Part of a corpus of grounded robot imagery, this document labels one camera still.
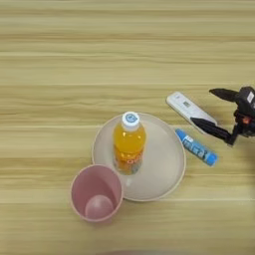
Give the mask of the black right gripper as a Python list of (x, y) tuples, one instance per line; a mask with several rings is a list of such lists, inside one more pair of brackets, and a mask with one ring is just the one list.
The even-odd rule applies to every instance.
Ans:
[[(211, 89), (210, 93), (221, 100), (234, 102), (238, 93), (227, 89)], [(233, 145), (238, 135), (245, 137), (255, 136), (255, 119), (239, 111), (235, 111), (236, 125), (232, 132), (227, 131), (222, 127), (218, 127), (215, 123), (205, 119), (192, 118), (191, 120), (206, 133), (222, 139), (229, 145)]]

